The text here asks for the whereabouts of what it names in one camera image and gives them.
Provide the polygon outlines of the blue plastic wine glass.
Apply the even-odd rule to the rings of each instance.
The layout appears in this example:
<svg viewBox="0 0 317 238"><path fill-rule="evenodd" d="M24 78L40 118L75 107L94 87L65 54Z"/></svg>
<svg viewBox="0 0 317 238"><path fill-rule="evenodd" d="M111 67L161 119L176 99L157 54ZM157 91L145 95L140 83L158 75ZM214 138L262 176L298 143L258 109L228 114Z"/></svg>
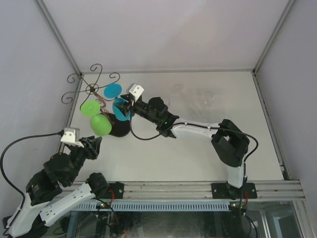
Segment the blue plastic wine glass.
<svg viewBox="0 0 317 238"><path fill-rule="evenodd" d="M109 98L109 99L114 99L114 102L112 104L112 110L113 113L115 115L115 117L119 120L119 121L128 121L130 120L130 114L128 114L128 116L125 116L120 110L119 108L115 105L117 103L122 104L125 101L120 98L120 94L122 92L122 87L121 85L114 83L114 84L110 84L109 86L107 86L104 90L104 95Z"/></svg>

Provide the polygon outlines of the green plastic wine glass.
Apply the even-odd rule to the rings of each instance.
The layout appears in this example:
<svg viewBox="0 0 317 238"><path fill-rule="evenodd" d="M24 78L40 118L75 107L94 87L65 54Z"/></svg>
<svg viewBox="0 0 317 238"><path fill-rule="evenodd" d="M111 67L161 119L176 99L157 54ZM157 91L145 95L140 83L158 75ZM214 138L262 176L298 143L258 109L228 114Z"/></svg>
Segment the green plastic wine glass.
<svg viewBox="0 0 317 238"><path fill-rule="evenodd" d="M83 116L90 118L90 126L92 131L97 136L106 136L112 130L110 120L100 114L101 105L97 101L86 101L80 107L80 112Z"/></svg>

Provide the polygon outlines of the copper wire wine glass rack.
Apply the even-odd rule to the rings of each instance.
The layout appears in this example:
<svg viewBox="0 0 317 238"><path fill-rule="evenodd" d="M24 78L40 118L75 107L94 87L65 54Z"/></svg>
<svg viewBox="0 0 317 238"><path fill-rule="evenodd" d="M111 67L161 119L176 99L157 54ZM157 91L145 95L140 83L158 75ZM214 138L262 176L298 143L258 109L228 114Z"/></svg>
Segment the copper wire wine glass rack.
<svg viewBox="0 0 317 238"><path fill-rule="evenodd" d="M79 81L85 85L83 90L77 89L69 91L62 95L61 102L70 104L76 95L86 94L85 99L79 106L80 113L90 119L90 127L97 136L113 136L117 138L125 137L130 132L129 122L119 120L114 113L109 112L107 103L112 103L119 98L122 92L121 86L118 84L120 74L112 72L109 74L111 82L100 86L98 81L103 72L103 66L95 63L90 67L91 72L98 71L97 79L93 83L89 83L84 79L82 74L70 74L66 81L69 84Z"/></svg>

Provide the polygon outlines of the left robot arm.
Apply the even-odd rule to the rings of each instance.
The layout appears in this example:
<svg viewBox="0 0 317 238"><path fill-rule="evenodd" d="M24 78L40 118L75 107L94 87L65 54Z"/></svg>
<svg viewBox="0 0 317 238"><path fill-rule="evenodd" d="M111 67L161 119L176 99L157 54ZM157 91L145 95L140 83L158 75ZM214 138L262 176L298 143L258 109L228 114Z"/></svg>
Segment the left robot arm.
<svg viewBox="0 0 317 238"><path fill-rule="evenodd" d="M104 198L109 184L102 173L92 173L73 192L59 201L52 200L63 187L72 186L86 160L97 159L101 137L83 137L81 146L69 145L70 152L56 153L34 174L22 192L22 202L16 212L3 218L4 236L9 238L39 238L59 218L77 205L93 198Z"/></svg>

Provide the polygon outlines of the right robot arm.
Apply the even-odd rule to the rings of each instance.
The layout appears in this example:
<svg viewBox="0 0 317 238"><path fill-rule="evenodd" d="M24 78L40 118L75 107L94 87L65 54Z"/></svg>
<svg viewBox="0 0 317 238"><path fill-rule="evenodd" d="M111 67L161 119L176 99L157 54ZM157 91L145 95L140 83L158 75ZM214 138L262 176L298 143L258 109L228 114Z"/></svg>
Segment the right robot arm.
<svg viewBox="0 0 317 238"><path fill-rule="evenodd" d="M113 104L114 108L126 117L139 115L155 124L160 136L170 138L198 136L208 139L219 159L227 167L226 193L234 198L244 194L244 158L250 141L232 121L224 119L216 124L189 121L170 113L161 97L151 98L147 103L142 98L135 100L131 94L122 97L122 102Z"/></svg>

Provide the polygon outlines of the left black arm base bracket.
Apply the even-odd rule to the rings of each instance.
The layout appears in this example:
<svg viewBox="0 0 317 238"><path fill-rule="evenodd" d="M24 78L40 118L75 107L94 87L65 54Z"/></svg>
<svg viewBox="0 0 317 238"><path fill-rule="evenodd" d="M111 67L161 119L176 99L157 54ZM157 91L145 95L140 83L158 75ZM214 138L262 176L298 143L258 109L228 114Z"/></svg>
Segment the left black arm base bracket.
<svg viewBox="0 0 317 238"><path fill-rule="evenodd" d="M109 188L106 192L106 199L122 199L124 195L124 183L121 182L111 182L109 183Z"/></svg>

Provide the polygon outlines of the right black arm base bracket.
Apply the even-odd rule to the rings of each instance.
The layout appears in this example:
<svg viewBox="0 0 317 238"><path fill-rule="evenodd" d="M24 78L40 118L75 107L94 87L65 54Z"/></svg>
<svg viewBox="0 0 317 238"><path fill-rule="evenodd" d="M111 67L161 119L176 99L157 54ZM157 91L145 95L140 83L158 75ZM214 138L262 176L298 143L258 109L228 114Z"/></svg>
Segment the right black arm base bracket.
<svg viewBox="0 0 317 238"><path fill-rule="evenodd" d="M257 199L257 191L254 183L246 183L241 188L236 188L228 183L212 183L211 192L213 199Z"/></svg>

